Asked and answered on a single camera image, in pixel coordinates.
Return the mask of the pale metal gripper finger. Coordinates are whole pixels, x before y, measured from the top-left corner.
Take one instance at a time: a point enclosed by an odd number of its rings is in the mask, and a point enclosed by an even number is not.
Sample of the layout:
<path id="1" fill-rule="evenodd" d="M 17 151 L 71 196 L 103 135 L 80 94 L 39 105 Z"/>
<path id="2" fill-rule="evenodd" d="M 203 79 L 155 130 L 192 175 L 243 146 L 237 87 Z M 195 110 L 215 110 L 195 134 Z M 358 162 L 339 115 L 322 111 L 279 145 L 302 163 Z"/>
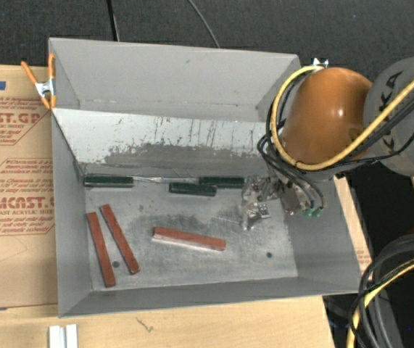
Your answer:
<path id="1" fill-rule="evenodd" d="M 252 230 L 258 223 L 271 218 L 268 206 L 264 202 L 254 202 L 244 209 L 242 227 L 245 231 Z"/>
<path id="2" fill-rule="evenodd" d="M 241 206 L 255 206 L 263 202 L 263 195 L 257 183 L 247 185 L 241 193 Z"/>

